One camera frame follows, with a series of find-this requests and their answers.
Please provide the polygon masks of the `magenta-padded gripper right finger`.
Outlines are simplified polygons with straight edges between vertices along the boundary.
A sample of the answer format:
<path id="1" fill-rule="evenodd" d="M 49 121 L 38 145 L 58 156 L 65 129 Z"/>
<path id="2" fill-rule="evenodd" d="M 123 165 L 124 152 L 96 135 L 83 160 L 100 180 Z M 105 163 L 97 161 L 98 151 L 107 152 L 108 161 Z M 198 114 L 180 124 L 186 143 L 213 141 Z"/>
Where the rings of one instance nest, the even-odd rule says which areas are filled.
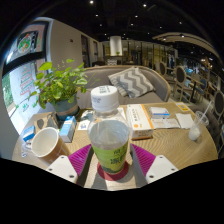
<path id="1" fill-rule="evenodd" d="M 143 185 L 166 177 L 178 169 L 164 156 L 155 156 L 135 144 L 130 145 L 130 154 L 138 177 Z"/>

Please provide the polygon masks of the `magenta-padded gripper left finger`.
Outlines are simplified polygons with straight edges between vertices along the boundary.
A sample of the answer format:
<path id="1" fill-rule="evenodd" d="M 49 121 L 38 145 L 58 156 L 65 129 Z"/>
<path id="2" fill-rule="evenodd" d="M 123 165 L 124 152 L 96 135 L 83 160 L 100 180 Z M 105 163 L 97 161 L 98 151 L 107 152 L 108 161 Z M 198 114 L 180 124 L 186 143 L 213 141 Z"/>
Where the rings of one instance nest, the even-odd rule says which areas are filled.
<path id="1" fill-rule="evenodd" d="M 47 171 L 79 186 L 84 186 L 92 156 L 92 146 L 86 145 L 69 156 L 59 156 L 47 168 Z"/>

